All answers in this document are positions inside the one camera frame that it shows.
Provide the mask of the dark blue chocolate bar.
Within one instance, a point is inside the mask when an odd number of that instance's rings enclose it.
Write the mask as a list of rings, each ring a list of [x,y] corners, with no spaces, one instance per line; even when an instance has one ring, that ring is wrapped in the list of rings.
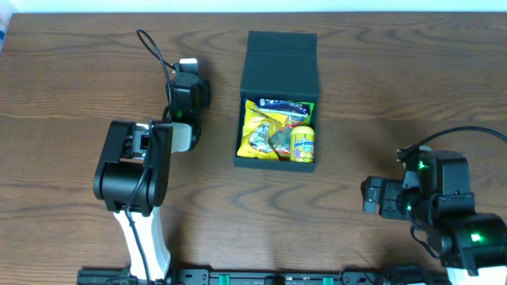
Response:
[[[309,116],[311,114],[311,104],[309,103],[257,98],[254,100],[254,104],[263,112],[276,112],[290,116]]]

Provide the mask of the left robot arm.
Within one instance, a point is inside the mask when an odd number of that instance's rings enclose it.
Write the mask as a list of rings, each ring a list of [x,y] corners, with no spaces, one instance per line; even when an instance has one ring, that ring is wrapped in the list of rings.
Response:
[[[207,80],[196,71],[177,71],[166,85],[170,102],[161,120],[114,120],[93,179],[93,192],[119,222],[131,265],[112,272],[81,271],[79,284],[167,284],[171,263],[160,207],[166,197],[170,159],[200,140],[200,113],[210,105]]]

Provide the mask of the yellow Mentos gum bottle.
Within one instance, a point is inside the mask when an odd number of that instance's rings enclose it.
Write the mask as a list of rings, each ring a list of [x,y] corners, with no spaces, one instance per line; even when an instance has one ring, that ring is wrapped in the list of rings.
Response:
[[[291,162],[314,162],[314,130],[308,126],[297,126],[291,132]]]

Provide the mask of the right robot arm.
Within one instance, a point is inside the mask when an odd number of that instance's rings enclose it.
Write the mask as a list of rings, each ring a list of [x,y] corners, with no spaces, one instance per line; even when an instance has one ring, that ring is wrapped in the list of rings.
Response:
[[[369,176],[362,182],[364,212],[406,220],[412,232],[424,232],[422,246],[446,268],[450,283],[504,284],[506,224],[475,210],[467,159],[429,148],[398,159],[401,180]]]

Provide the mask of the dark green box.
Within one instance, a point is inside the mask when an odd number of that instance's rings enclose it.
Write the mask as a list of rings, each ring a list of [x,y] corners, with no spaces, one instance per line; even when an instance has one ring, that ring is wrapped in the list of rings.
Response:
[[[250,31],[242,80],[235,148],[242,140],[247,100],[312,103],[310,127],[318,130],[317,36],[312,33]]]

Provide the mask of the yellow Hacks candy bag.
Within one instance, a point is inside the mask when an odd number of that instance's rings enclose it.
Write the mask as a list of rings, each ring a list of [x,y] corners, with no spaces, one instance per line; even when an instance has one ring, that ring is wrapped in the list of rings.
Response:
[[[242,139],[237,155],[278,161],[269,140],[285,125],[287,116],[278,112],[262,112],[253,101],[246,100]]]

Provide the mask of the green Haribo gummy bag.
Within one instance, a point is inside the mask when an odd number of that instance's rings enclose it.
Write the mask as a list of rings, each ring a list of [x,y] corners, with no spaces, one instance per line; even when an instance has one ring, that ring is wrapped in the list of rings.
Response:
[[[292,129],[297,126],[311,127],[311,117],[314,108],[314,103],[311,102],[300,102],[300,103],[311,104],[311,114],[309,116],[286,115],[287,120],[285,125],[269,140],[269,143],[276,151],[281,161],[290,161],[290,153],[291,153],[290,142]]]

